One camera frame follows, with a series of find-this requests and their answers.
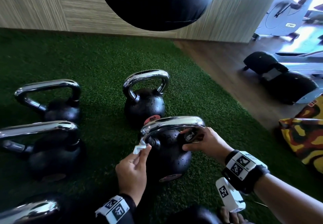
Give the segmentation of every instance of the person's left hand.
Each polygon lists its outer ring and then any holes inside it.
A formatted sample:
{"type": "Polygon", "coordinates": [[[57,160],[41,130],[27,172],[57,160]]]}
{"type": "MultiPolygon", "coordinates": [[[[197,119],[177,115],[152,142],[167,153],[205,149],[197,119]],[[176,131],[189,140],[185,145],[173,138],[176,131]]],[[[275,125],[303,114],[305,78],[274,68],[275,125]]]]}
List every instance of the person's left hand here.
{"type": "Polygon", "coordinates": [[[120,193],[132,197],[136,206],[139,204],[147,184],[146,161],[151,146],[139,154],[129,154],[116,166],[120,193]]]}

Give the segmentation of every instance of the brown floor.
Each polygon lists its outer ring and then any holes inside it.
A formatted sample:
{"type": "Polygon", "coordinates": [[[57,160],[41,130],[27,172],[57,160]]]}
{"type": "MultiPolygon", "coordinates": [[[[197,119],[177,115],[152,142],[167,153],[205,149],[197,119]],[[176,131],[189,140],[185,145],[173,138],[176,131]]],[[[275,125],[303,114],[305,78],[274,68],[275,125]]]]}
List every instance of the brown floor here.
{"type": "Polygon", "coordinates": [[[243,60],[254,51],[308,53],[322,51],[318,37],[323,27],[302,26],[300,37],[294,42],[282,38],[261,37],[249,44],[175,41],[175,44],[206,71],[212,79],[228,91],[265,128],[271,130],[281,118],[293,117],[302,104],[284,105],[274,100],[258,83],[257,75],[241,71],[243,60]]]}

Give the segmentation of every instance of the green turf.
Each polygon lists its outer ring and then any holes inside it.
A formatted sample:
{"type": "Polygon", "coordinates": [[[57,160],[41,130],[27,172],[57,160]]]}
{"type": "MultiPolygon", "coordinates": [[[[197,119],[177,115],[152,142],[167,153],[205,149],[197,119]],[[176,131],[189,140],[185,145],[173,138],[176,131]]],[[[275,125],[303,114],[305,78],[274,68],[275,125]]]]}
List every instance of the green turf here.
{"type": "MultiPolygon", "coordinates": [[[[323,201],[322,181],[171,41],[2,29],[0,62],[0,127],[40,121],[33,111],[14,100],[13,93],[18,87],[45,80],[73,79],[82,86],[84,119],[80,128],[88,152],[79,172],[50,184],[33,181],[25,162],[0,152],[0,210],[30,195],[55,190],[79,200],[75,205],[82,210],[79,211],[82,216],[85,210],[92,214],[116,194],[115,165],[137,144],[137,131],[127,125],[123,115],[122,84],[128,75],[147,69],[163,69],[171,76],[164,95],[167,116],[200,116],[234,148],[252,153],[274,175],[323,201]]],[[[34,97],[46,102],[65,93],[55,90],[34,97]]],[[[192,203],[215,210],[221,205],[215,187],[221,169],[216,161],[194,153],[191,168],[184,177],[158,189],[149,188],[143,200],[148,204],[139,207],[138,218],[142,223],[149,220],[161,223],[170,213],[192,203]]],[[[268,209],[252,202],[247,202],[244,214],[255,223],[276,222],[268,209]]]]}

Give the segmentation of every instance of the wooden wall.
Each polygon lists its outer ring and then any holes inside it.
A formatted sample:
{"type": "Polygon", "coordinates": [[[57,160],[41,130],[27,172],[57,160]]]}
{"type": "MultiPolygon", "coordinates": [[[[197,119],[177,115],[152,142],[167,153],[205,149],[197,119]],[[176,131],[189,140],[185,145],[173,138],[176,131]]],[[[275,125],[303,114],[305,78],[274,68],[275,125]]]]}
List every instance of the wooden wall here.
{"type": "Polygon", "coordinates": [[[124,22],[105,0],[0,0],[0,27],[248,42],[272,1],[213,0],[194,24],[154,32],[124,22]]]}

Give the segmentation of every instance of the person's right hand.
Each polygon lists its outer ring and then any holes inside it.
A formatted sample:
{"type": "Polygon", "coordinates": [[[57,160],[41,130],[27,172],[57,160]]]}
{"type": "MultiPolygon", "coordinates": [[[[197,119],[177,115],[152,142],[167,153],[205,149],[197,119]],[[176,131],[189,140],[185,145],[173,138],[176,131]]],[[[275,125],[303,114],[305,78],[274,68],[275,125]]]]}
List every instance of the person's right hand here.
{"type": "Polygon", "coordinates": [[[225,165],[225,158],[234,149],[230,147],[212,128],[205,127],[203,131],[203,140],[184,144],[182,149],[184,151],[202,151],[207,156],[215,158],[221,164],[225,165]]]}

